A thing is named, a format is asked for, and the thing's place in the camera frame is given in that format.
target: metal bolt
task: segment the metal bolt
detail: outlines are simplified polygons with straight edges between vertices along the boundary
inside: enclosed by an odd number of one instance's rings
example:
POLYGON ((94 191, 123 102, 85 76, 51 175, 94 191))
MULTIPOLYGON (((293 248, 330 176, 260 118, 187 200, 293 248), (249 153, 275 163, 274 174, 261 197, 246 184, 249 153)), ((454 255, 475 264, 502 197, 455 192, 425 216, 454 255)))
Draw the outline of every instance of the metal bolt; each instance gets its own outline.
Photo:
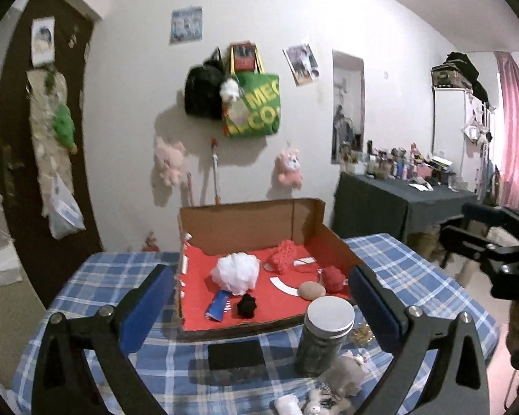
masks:
POLYGON ((459 319, 463 321, 463 323, 471 323, 473 317, 469 315, 467 312, 461 312, 459 315, 459 319))
POLYGON ((105 306, 102 306, 100 307, 100 309, 98 309, 98 313, 100 314, 100 316, 110 316, 111 314, 113 314, 113 310, 114 310, 114 307, 110 304, 106 304, 105 306))
POLYGON ((63 318, 64 317, 59 312, 56 312, 50 317, 50 323, 58 324, 63 318))
POLYGON ((407 308, 407 311, 415 317, 420 317, 423 314, 423 311, 417 306, 410 306, 407 308))

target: stick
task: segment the stick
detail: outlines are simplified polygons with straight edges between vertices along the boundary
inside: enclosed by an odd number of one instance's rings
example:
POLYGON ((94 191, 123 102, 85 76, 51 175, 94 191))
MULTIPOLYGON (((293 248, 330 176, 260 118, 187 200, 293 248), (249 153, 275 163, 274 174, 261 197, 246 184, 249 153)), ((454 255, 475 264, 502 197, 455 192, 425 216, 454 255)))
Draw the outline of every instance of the stick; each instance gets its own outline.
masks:
POLYGON ((189 189, 189 202, 190 207, 194 207, 194 192, 192 192, 192 175, 190 173, 186 174, 186 186, 189 189))
POLYGON ((215 191, 215 203, 221 204, 219 195, 219 170, 217 169, 217 140, 211 140, 211 157, 213 158, 213 189, 215 191))

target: pink plush toy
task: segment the pink plush toy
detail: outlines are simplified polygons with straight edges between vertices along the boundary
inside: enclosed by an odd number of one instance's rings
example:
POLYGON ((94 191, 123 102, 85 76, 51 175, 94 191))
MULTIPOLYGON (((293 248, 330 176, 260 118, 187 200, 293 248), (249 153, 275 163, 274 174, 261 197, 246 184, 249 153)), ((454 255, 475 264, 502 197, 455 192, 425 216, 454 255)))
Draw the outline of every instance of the pink plush toy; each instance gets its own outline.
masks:
POLYGON ((302 188, 302 173, 300 173, 300 160, 298 150, 286 149, 278 156, 279 182, 292 188, 302 188))
POLYGON ((162 169, 160 176, 166 186, 179 185, 181 168, 185 158, 185 147, 182 142, 174 145, 166 144, 161 137, 156 138, 156 157, 162 169))

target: framed picture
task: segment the framed picture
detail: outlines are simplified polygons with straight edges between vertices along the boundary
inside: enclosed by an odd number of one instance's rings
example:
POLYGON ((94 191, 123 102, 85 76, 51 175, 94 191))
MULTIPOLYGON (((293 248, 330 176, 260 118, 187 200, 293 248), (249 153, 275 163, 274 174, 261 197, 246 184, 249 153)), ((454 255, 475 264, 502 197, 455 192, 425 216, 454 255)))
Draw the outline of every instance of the framed picture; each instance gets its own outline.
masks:
POLYGON ((296 85, 308 84, 319 78, 319 66, 309 44, 288 47, 283 51, 296 85))
POLYGON ((54 17, 34 19, 31 28, 33 67, 54 62, 54 17))
POLYGON ((177 9, 171 14, 170 44, 202 40, 202 8, 177 9))

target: white cabinet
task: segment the white cabinet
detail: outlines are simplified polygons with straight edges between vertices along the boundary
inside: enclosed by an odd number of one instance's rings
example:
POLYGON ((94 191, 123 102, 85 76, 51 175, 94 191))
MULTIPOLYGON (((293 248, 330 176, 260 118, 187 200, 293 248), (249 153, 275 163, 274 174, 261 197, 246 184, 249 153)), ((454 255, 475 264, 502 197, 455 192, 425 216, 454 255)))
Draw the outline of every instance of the white cabinet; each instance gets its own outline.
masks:
POLYGON ((488 123, 488 112, 479 99, 465 89, 435 89, 435 130, 433 154, 452 162, 452 169, 474 192, 482 177, 480 147, 463 134, 473 116, 478 123, 488 123))

